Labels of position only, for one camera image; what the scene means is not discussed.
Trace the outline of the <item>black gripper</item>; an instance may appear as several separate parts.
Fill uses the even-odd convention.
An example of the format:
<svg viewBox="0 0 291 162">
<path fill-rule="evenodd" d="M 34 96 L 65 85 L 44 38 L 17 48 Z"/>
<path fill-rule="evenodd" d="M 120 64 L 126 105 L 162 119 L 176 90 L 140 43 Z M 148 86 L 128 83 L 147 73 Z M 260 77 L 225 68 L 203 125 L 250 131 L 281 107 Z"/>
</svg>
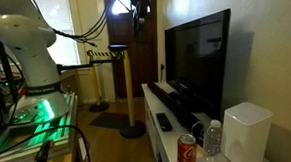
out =
<svg viewBox="0 0 291 162">
<path fill-rule="evenodd" d="M 148 13 L 150 0 L 130 0 L 130 2 L 135 7 L 133 11 L 132 24 L 134 26 L 134 35 L 138 36 L 144 29 L 144 23 Z"/>
</svg>

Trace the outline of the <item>aluminium robot base platform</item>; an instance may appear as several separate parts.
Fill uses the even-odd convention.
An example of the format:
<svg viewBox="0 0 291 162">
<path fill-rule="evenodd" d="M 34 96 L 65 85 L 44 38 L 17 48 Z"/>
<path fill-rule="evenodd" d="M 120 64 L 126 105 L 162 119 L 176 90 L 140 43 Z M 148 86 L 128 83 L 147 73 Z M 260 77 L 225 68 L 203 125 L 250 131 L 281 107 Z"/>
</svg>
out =
<svg viewBox="0 0 291 162">
<path fill-rule="evenodd" d="M 46 142 L 52 142 L 48 160 L 71 152 L 78 102 L 74 94 L 65 94 L 64 100 L 67 111 L 62 115 L 48 99 L 19 111 L 14 124 L 0 135 L 0 162 L 38 162 L 35 157 Z"/>
</svg>

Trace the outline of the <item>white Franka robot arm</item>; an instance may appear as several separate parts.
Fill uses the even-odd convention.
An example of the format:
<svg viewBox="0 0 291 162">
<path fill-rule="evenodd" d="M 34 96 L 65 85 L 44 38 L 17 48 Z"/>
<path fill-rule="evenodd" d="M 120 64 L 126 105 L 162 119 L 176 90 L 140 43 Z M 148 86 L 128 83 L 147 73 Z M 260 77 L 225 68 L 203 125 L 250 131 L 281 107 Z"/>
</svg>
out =
<svg viewBox="0 0 291 162">
<path fill-rule="evenodd" d="M 0 0 L 0 41 L 11 49 L 25 77 L 25 94 L 11 108 L 11 124 L 49 122 L 69 111 L 48 48 L 56 34 L 30 0 Z"/>
</svg>

